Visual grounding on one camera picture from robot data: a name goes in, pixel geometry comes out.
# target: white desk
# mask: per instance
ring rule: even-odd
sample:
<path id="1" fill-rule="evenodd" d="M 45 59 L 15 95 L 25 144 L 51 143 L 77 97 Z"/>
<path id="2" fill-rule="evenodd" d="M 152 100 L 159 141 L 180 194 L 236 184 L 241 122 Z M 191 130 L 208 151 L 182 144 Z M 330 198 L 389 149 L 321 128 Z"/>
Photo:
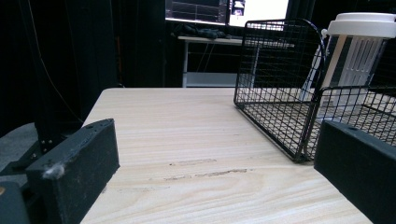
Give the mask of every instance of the white desk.
<path id="1" fill-rule="evenodd" d="M 233 89 L 111 89 L 120 169 L 82 223 L 370 223 L 233 105 Z"/>
<path id="2" fill-rule="evenodd" d="M 189 44 L 241 46 L 241 39 L 209 39 L 195 36 L 179 36 L 184 41 L 183 88 L 186 87 L 235 87 L 236 73 L 194 73 L 188 71 Z"/>

